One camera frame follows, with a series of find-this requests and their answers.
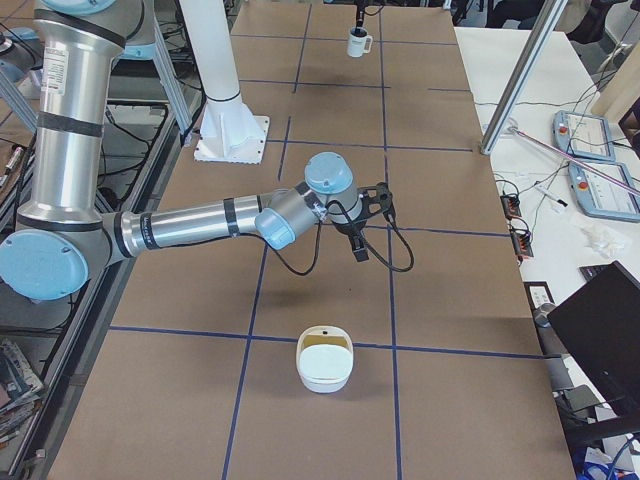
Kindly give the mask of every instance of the white container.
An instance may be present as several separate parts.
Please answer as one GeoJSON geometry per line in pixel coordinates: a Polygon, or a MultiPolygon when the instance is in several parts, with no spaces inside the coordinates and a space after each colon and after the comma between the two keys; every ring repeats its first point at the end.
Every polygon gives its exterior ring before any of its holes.
{"type": "Polygon", "coordinates": [[[298,339],[296,367],[302,383],[312,392],[337,392],[353,370],[351,338],[338,327],[307,328],[298,339]]]}

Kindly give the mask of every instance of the black monitor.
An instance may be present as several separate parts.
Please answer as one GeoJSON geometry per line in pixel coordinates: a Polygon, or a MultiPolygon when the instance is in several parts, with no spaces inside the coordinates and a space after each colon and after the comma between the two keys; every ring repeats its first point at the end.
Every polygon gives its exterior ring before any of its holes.
{"type": "Polygon", "coordinates": [[[613,262],[553,310],[549,322],[621,417],[609,424],[611,432],[600,425],[590,437],[640,431],[640,282],[613,262]]]}

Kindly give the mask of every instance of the silver arm segment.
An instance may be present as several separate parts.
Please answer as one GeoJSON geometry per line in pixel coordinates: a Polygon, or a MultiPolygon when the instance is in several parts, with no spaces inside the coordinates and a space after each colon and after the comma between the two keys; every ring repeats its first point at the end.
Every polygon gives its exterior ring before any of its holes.
{"type": "Polygon", "coordinates": [[[137,257],[147,250],[255,233],[255,218],[269,205],[272,196],[269,193],[228,198],[209,205],[157,213],[109,214],[105,216],[104,226],[117,246],[109,263],[137,257]]]}
{"type": "Polygon", "coordinates": [[[327,214],[335,224],[353,227],[332,202],[343,206],[359,228],[368,218],[351,170],[329,152],[313,157],[305,181],[287,191],[183,210],[101,216],[94,199],[111,64],[128,39],[153,38],[152,8],[145,14],[150,3],[36,3],[46,52],[33,189],[18,210],[17,231],[0,244],[0,277],[26,297],[64,297],[106,266],[146,250],[255,231],[279,250],[327,214]],[[75,8],[90,12],[65,11],[75,8]]]}

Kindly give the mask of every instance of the cardboard table surface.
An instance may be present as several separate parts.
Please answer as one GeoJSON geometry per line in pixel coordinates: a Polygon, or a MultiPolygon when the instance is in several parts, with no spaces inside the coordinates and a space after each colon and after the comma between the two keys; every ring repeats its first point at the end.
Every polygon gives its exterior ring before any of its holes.
{"type": "MultiPolygon", "coordinates": [[[[416,265],[356,263],[332,227],[307,277],[253,238],[144,254],[50,479],[420,479],[573,475],[451,26],[440,9],[243,5],[242,95],[271,129],[260,165],[185,149],[161,209],[290,188],[322,151],[389,182],[416,265]],[[345,388],[313,394],[295,342],[344,328],[345,388]]],[[[369,242],[407,254],[380,221],[369,242]]],[[[282,253],[304,269],[308,232],[282,253]]]]}

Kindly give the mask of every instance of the metal frame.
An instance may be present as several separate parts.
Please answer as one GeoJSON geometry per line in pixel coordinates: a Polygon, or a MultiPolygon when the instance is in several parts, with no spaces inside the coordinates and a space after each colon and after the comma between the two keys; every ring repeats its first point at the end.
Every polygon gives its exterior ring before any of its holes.
{"type": "Polygon", "coordinates": [[[158,19],[155,17],[153,19],[153,31],[156,39],[153,64],[156,66],[162,86],[164,87],[169,103],[174,110],[178,127],[180,127],[180,133],[190,136],[188,134],[189,126],[191,125],[189,108],[187,107],[187,102],[182,94],[180,83],[176,80],[176,71],[173,68],[173,63],[171,62],[167,45],[164,43],[158,19]]]}
{"type": "Polygon", "coordinates": [[[4,98],[11,110],[22,120],[25,127],[31,132],[36,132],[38,115],[31,104],[22,96],[18,87],[0,69],[0,98],[4,98]]]}
{"type": "Polygon", "coordinates": [[[538,58],[542,54],[542,50],[549,39],[549,35],[553,32],[558,19],[564,10],[567,0],[546,0],[538,15],[533,30],[525,44],[518,63],[509,78],[509,82],[498,102],[496,111],[491,117],[487,132],[482,138],[480,144],[480,152],[483,155],[490,155],[493,147],[495,147],[500,134],[502,133],[507,119],[511,115],[513,107],[524,86],[533,71],[538,58]]]}

